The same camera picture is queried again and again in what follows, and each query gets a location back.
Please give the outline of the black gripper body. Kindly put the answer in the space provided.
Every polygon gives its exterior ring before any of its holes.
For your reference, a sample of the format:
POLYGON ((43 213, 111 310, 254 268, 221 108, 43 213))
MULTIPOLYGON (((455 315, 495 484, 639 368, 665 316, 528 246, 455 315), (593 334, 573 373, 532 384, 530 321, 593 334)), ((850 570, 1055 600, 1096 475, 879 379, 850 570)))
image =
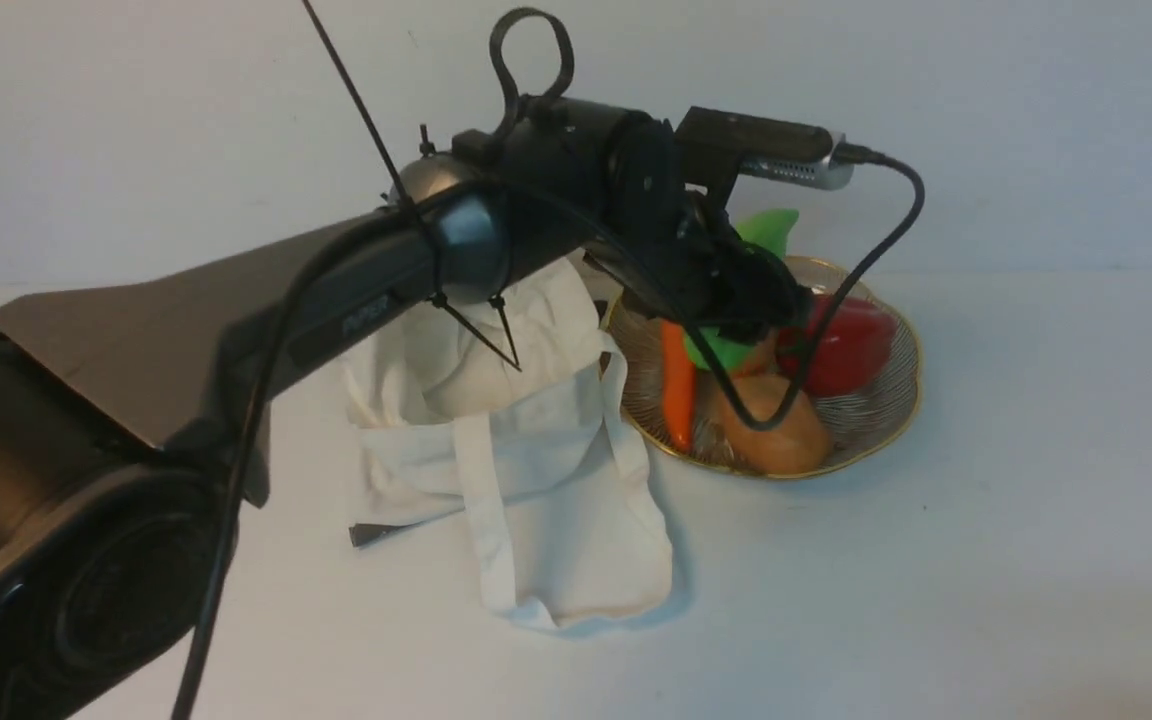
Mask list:
MULTIPOLYGON (((730 306, 733 282, 719 274, 737 264, 740 245, 726 204, 685 184, 675 129, 645 120, 614 142, 604 215, 611 237, 591 241, 586 262, 616 279, 637 313, 698 328, 730 306)), ((795 290, 799 314, 791 325, 805 325, 813 291, 799 282, 795 290)))

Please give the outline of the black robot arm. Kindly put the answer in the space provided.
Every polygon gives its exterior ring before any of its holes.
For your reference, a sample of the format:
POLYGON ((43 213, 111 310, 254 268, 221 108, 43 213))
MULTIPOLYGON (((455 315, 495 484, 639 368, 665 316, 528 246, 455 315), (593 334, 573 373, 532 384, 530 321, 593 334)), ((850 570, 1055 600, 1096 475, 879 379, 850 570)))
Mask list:
POLYGON ((209 643, 262 415, 417 309, 465 318, 575 249, 641 313, 759 340, 810 293, 723 211, 740 176, 826 187, 841 132, 553 92, 430 143, 369 214, 156 281, 0 306, 0 719, 65 719, 188 630, 209 643))

